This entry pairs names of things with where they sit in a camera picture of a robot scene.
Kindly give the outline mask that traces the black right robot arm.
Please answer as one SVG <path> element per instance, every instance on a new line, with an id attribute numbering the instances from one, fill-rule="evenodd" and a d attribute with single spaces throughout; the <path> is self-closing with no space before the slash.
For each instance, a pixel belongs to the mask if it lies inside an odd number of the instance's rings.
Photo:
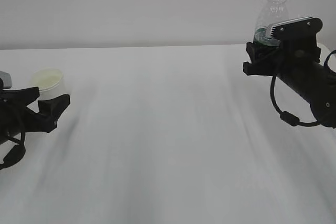
<path id="1" fill-rule="evenodd" d="M 270 98 L 280 118 L 291 126 L 335 128 L 335 72 L 320 63 L 321 48 L 315 36 L 283 40 L 279 46 L 247 42 L 249 62 L 243 63 L 248 76 L 270 76 Z M 275 82 L 280 79 L 309 105 L 314 122 L 302 122 L 282 110 L 275 99 Z"/>

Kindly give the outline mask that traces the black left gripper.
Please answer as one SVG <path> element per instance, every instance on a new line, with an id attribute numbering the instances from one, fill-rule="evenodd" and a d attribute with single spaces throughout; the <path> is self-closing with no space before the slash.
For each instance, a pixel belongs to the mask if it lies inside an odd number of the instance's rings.
<path id="1" fill-rule="evenodd" d="M 27 106 L 40 96 L 38 87 L 1 91 L 1 142 L 20 133 L 46 132 L 57 127 L 57 122 L 70 105 L 70 95 L 63 94 L 50 100 L 39 100 L 39 112 Z"/>

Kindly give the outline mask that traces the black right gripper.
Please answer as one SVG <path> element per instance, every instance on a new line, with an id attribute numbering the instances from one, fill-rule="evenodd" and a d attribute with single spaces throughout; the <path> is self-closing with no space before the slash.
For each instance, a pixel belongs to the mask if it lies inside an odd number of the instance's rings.
<path id="1" fill-rule="evenodd" d="M 279 47 L 247 42 L 246 52 L 250 62 L 243 63 L 243 73 L 247 76 L 269 77 L 321 75 L 321 49 L 317 45 L 316 35 L 290 35 L 280 38 L 279 41 Z"/>

